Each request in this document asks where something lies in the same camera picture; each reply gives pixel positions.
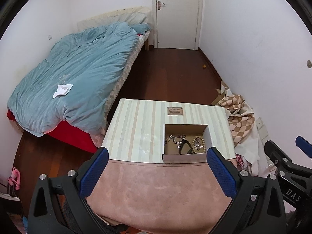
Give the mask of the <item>white cardboard box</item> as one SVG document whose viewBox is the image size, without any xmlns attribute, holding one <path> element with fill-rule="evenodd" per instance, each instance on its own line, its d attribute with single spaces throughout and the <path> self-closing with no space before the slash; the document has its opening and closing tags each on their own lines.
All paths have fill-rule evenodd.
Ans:
<svg viewBox="0 0 312 234">
<path fill-rule="evenodd" d="M 165 163 L 203 163 L 212 147 L 207 124 L 165 124 L 162 160 Z"/>
</svg>

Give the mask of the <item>white door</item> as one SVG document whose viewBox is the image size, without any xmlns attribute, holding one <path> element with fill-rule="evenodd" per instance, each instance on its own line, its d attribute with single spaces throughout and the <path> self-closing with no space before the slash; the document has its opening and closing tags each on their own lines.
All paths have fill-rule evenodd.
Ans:
<svg viewBox="0 0 312 234">
<path fill-rule="evenodd" d="M 154 47 L 197 50 L 203 0 L 152 0 Z"/>
</svg>

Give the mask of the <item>pink item by wall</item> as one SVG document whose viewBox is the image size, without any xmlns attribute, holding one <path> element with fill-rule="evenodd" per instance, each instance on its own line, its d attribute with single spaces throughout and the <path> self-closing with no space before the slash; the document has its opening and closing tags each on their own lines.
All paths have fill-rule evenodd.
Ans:
<svg viewBox="0 0 312 234">
<path fill-rule="evenodd" d="M 20 189 L 20 180 L 21 180 L 21 174 L 17 168 L 12 169 L 12 173 L 10 177 L 8 178 L 8 184 L 14 189 L 19 190 Z"/>
</svg>

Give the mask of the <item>black smart watch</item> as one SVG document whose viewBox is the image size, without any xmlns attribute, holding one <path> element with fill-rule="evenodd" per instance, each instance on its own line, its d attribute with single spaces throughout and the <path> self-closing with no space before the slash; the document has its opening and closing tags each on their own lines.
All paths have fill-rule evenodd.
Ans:
<svg viewBox="0 0 312 234">
<path fill-rule="evenodd" d="M 179 146 L 179 150 L 178 150 L 178 154 L 179 155 L 183 155 L 183 154 L 192 154 L 193 150 L 192 150 L 192 145 L 190 144 L 190 142 L 186 139 L 183 139 L 180 143 Z"/>
</svg>

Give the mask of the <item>teal duvet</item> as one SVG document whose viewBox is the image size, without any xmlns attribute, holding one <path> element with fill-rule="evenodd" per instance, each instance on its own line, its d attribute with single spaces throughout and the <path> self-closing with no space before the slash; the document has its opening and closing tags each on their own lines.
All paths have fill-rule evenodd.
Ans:
<svg viewBox="0 0 312 234">
<path fill-rule="evenodd" d="M 88 28 L 64 36 L 49 55 L 16 86 L 7 102 L 16 122 L 35 136 L 61 121 L 91 135 L 104 125 L 104 104 L 121 76 L 146 23 Z M 72 84 L 65 96 L 52 98 L 58 85 Z"/>
</svg>

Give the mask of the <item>white paper on duvet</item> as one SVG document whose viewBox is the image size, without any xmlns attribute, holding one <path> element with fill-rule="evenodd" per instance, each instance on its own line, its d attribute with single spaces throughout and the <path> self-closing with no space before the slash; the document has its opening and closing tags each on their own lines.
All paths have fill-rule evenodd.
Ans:
<svg viewBox="0 0 312 234">
<path fill-rule="evenodd" d="M 53 99 L 59 96 L 65 96 L 71 88 L 73 87 L 72 84 L 66 84 L 66 85 L 58 85 L 56 92 L 53 94 Z"/>
</svg>

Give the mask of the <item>red bed sheet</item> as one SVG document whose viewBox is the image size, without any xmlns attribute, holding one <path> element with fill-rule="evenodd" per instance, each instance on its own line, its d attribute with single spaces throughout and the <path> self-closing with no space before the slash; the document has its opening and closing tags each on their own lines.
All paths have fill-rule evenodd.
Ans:
<svg viewBox="0 0 312 234">
<path fill-rule="evenodd" d="M 95 153 L 98 149 L 89 133 L 71 126 L 67 121 L 61 121 L 54 130 L 45 135 L 89 153 Z"/>
</svg>

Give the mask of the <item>white wall socket strip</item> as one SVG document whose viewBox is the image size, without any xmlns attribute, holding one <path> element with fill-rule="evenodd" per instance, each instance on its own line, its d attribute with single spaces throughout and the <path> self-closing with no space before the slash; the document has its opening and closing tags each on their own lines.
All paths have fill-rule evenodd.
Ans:
<svg viewBox="0 0 312 234">
<path fill-rule="evenodd" d="M 266 128 L 265 124 L 263 123 L 261 117 L 259 117 L 255 121 L 255 124 L 256 124 L 256 128 L 257 128 L 258 135 L 260 137 L 261 143 L 264 146 L 265 143 L 270 140 L 270 136 L 269 136 L 269 133 L 267 131 L 267 128 Z"/>
</svg>

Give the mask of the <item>brown cardboard pieces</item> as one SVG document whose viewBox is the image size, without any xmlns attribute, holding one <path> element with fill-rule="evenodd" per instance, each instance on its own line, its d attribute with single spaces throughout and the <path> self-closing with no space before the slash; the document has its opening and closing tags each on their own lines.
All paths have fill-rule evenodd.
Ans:
<svg viewBox="0 0 312 234">
<path fill-rule="evenodd" d="M 212 102 L 213 106 L 215 106 L 219 101 L 221 101 L 226 96 L 226 92 L 228 89 L 229 89 L 228 85 L 224 81 L 221 81 L 221 88 L 216 89 L 218 95 Z"/>
</svg>

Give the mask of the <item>white red printed bag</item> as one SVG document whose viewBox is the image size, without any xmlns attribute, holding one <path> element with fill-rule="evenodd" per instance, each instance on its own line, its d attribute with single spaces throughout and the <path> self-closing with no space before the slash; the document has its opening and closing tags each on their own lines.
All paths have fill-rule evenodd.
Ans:
<svg viewBox="0 0 312 234">
<path fill-rule="evenodd" d="M 251 171 L 252 165 L 245 159 L 244 156 L 236 154 L 236 163 L 239 171 L 245 170 L 249 174 L 252 173 Z"/>
</svg>

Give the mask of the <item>brown label patch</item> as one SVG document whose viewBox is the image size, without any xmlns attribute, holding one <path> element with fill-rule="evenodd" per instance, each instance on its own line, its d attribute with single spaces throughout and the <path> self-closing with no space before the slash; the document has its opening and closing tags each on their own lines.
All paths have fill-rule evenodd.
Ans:
<svg viewBox="0 0 312 234">
<path fill-rule="evenodd" d="M 183 116 L 183 108 L 182 107 L 168 107 L 167 114 L 169 116 Z"/>
</svg>

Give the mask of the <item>checkered beige cloth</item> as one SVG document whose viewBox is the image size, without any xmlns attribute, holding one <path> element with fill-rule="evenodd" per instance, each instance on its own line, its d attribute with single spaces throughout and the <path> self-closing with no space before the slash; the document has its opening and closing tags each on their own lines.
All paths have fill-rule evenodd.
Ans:
<svg viewBox="0 0 312 234">
<path fill-rule="evenodd" d="M 225 96 L 216 106 L 228 112 L 228 122 L 234 146 L 238 146 L 252 131 L 255 123 L 254 112 L 241 95 Z"/>
</svg>

